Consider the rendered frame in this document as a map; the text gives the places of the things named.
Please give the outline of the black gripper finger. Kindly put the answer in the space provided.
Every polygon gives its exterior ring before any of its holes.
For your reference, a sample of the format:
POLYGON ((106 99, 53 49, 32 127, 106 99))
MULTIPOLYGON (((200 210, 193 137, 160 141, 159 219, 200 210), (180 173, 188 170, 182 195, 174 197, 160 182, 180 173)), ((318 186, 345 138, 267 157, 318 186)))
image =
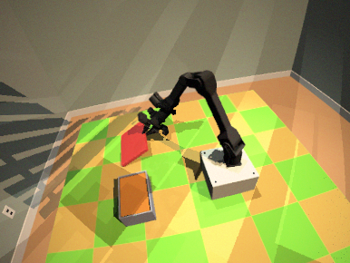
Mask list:
POLYGON ((142 134, 145 133, 149 128, 150 128, 150 126, 147 126, 144 123, 144 128, 143 128, 142 134))
POLYGON ((146 133, 146 136, 150 135, 150 134, 153 134, 153 133, 159 133, 159 131, 155 130, 155 126, 152 125, 152 127, 146 133))

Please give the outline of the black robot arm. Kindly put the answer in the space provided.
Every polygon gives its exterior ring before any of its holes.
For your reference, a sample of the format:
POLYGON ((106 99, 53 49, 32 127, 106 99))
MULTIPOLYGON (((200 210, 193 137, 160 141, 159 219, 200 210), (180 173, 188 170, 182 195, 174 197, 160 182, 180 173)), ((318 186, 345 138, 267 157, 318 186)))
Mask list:
POLYGON ((176 110, 173 110, 173 108, 179 105, 180 97, 187 87, 196 89, 197 93, 205 97, 219 128, 218 141, 223 149, 223 158, 227 166, 242 166, 242 149, 246 147, 246 143, 241 139, 237 129, 230 124, 224 107, 217 95, 217 81, 213 72, 206 70, 198 73, 184 73, 180 76, 174 89, 172 89, 171 93, 165 99, 162 99, 155 92, 149 98, 149 101, 156 109, 160 108, 158 110, 159 115, 167 119, 170 114, 176 114, 176 110))

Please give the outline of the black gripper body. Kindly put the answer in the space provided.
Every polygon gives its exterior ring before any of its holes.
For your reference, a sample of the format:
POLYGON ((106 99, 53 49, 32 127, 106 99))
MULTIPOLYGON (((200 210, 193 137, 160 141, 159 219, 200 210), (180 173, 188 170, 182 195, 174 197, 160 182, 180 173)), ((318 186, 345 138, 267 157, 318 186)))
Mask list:
POLYGON ((156 113, 154 114, 153 117, 151 117, 151 119, 147 118, 147 114, 143 113, 143 112, 139 112, 137 114, 138 117, 138 122, 141 122, 142 124, 145 123, 145 125, 150 126, 153 125, 155 126, 155 130, 159 131, 162 130, 162 134, 167 136, 169 134, 169 130, 168 130, 168 126, 162 124, 163 122, 165 122, 166 119, 162 118, 158 111, 156 111, 156 113))

